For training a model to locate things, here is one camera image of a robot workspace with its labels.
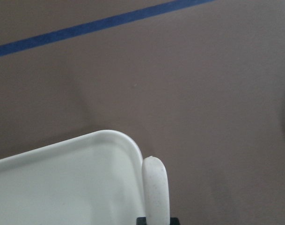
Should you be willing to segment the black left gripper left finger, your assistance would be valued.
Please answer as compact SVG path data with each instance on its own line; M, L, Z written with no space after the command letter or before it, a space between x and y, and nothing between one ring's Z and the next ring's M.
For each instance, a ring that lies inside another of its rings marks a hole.
M136 219L136 225L147 225L146 217L138 217Z

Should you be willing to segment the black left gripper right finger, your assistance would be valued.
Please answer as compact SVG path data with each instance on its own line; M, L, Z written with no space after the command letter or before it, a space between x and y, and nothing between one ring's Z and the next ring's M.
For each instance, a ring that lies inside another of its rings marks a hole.
M180 221L177 217L170 218L170 225L180 225Z

